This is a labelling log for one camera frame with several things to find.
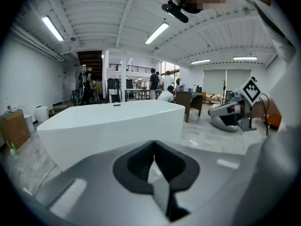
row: white ceiling beam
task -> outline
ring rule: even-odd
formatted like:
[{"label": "white ceiling beam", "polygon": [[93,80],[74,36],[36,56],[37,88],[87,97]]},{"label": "white ceiling beam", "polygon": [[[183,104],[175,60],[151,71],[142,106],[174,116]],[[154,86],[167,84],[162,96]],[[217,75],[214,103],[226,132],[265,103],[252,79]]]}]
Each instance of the white ceiling beam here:
[{"label": "white ceiling beam", "polygon": [[248,15],[248,16],[244,15],[242,12],[238,12],[238,13],[228,14],[228,15],[224,15],[224,16],[220,16],[218,18],[208,20],[208,21],[198,24],[188,30],[185,30],[184,32],[173,37],[171,40],[169,40],[168,42],[161,45],[159,47],[159,49],[155,50],[153,52],[153,55],[155,56],[155,55],[161,53],[163,50],[165,50],[169,46],[175,44],[176,42],[181,41],[189,36],[194,35],[197,32],[208,29],[215,25],[219,25],[219,24],[223,24],[223,23],[227,23],[227,22],[233,22],[233,21],[239,20],[239,19],[250,19],[250,18],[257,17],[257,16],[258,16],[257,11],[251,11],[250,15]]},{"label": "white ceiling beam", "polygon": [[179,62],[193,62],[197,60],[203,60],[203,59],[210,59],[212,57],[215,57],[217,55],[224,55],[224,54],[270,54],[275,55],[277,54],[276,51],[272,48],[226,48],[226,49],[220,49],[215,51],[210,51],[206,53],[201,53],[198,55],[189,56],[187,58],[183,59],[177,59]]},{"label": "white ceiling beam", "polygon": [[69,38],[72,38],[72,37],[83,37],[83,36],[107,36],[107,37],[121,37],[121,38],[124,38],[124,39],[128,39],[128,40],[133,40],[133,41],[136,41],[136,42],[143,42],[144,43],[144,40],[140,40],[140,39],[137,39],[137,38],[132,38],[132,37],[127,37],[127,36],[122,36],[122,35],[118,35],[118,34],[113,34],[113,33],[84,33],[84,34],[77,34],[77,35],[74,35],[74,36],[70,36],[70,37],[65,37],[65,39],[69,39]]},{"label": "white ceiling beam", "polygon": [[33,35],[31,35],[29,32],[25,31],[22,27],[20,27],[18,24],[13,23],[11,25],[11,30],[16,33],[18,36],[22,37],[23,39],[27,40],[34,46],[38,46],[40,48],[43,48],[44,51],[49,52],[54,57],[57,57],[59,59],[63,59],[62,56],[59,56],[56,52],[52,51],[50,48],[45,46],[41,41],[39,41],[37,38],[35,38]]},{"label": "white ceiling beam", "polygon": [[184,67],[184,68],[191,68],[189,66],[188,63],[179,63],[177,61],[175,61],[174,59],[170,58],[170,57],[167,57],[167,56],[154,56],[152,52],[148,52],[148,51],[145,51],[143,49],[138,49],[138,48],[132,48],[132,47],[126,47],[126,46],[123,46],[122,48],[112,48],[110,47],[110,45],[106,46],[106,45],[102,45],[102,47],[91,47],[91,48],[76,48],[76,49],[73,49],[73,50],[70,50],[70,51],[66,51],[66,52],[63,52],[61,53],[61,55],[66,55],[66,54],[69,54],[69,53],[77,53],[77,52],[83,52],[83,51],[98,51],[98,50],[109,50],[109,51],[127,51],[129,53],[132,53],[133,55],[138,55],[138,56],[145,56],[145,57],[149,57],[149,58],[155,58],[155,59],[158,59],[159,61],[167,61],[167,62],[170,62],[172,64],[175,64],[175,65],[178,65],[180,67]]},{"label": "white ceiling beam", "polygon": [[127,15],[130,11],[130,8],[133,4],[134,0],[128,0],[127,1],[127,4],[126,4],[126,7],[123,11],[123,14],[122,14],[122,18],[121,18],[121,22],[120,22],[120,26],[119,26],[119,30],[118,30],[118,37],[117,37],[117,41],[116,41],[116,48],[119,47],[119,43],[120,43],[120,35],[122,34],[122,30],[123,30],[123,27],[124,27],[124,24],[126,23],[126,20],[127,20]]},{"label": "white ceiling beam", "polygon": [[[50,6],[52,7],[55,15],[57,16],[58,20],[61,22],[62,26],[64,27],[65,31],[67,32],[68,36],[75,36],[75,32],[72,28],[72,25],[65,13],[65,10],[62,6],[61,0],[48,0]],[[77,39],[76,44],[78,48],[81,47],[80,41]]]}]

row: white trash bin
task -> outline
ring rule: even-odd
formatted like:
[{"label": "white trash bin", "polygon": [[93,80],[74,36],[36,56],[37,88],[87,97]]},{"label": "white trash bin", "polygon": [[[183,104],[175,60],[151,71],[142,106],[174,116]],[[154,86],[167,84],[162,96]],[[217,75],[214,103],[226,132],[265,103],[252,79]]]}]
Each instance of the white trash bin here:
[{"label": "white trash bin", "polygon": [[49,112],[47,106],[39,106],[36,108],[35,116],[38,123],[43,123],[49,119]]},{"label": "white trash bin", "polygon": [[34,131],[34,126],[33,126],[33,122],[32,122],[32,115],[25,114],[24,118],[25,118],[26,125],[27,125],[29,133],[33,132]]}]

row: desk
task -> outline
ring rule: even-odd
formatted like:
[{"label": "desk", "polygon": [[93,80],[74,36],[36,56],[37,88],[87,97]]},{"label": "desk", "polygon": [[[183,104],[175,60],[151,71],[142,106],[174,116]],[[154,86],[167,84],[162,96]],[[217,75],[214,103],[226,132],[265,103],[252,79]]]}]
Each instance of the desk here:
[{"label": "desk", "polygon": [[185,107],[186,122],[188,122],[191,107],[196,108],[198,110],[198,116],[201,116],[203,93],[177,91],[175,103]]},{"label": "desk", "polygon": [[129,101],[129,93],[135,94],[135,98],[137,98],[137,93],[141,93],[141,100],[142,100],[142,89],[126,89],[127,92],[127,101]]}]

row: ceiling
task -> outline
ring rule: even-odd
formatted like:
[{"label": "ceiling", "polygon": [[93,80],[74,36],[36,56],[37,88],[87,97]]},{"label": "ceiling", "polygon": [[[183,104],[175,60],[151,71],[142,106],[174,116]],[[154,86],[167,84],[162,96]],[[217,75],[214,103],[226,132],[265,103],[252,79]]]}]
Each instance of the ceiling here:
[{"label": "ceiling", "polygon": [[[161,9],[167,1],[28,0],[10,36],[69,63],[78,62],[77,52],[93,50],[126,50],[185,67],[196,60],[210,58],[209,64],[214,66],[232,63],[234,56],[249,55],[258,57],[256,63],[267,65],[275,57],[255,7],[245,0],[230,0],[196,15],[186,13],[186,24]],[[65,38],[63,42],[43,24],[43,16],[50,17]],[[163,22],[170,26],[146,45],[148,36]]]}]

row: table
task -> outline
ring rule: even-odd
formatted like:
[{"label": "table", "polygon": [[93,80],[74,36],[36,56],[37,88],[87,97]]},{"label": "table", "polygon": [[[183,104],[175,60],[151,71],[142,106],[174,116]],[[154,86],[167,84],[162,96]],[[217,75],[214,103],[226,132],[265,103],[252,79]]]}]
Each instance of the table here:
[{"label": "table", "polygon": [[127,101],[129,101],[129,93],[135,94],[135,98],[137,98],[137,93],[141,93],[141,100],[142,100],[142,89],[126,89],[127,93]]},{"label": "table", "polygon": [[203,93],[200,92],[177,91],[175,103],[185,107],[186,122],[188,122],[191,107],[198,110],[198,117],[201,116],[203,97]]},{"label": "table", "polygon": [[131,143],[179,144],[184,110],[159,100],[73,106],[39,125],[37,131],[49,155],[61,170],[67,170],[88,156]]}]

